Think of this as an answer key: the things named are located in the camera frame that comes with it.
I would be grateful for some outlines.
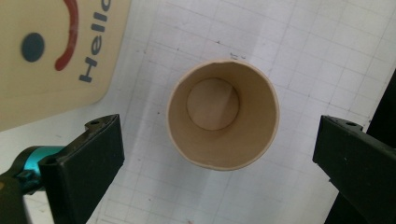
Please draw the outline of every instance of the black dot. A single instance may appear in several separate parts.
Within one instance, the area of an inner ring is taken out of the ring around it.
[[[44,53],[44,39],[38,33],[27,35],[22,42],[22,56],[29,62],[34,63],[41,58]]]

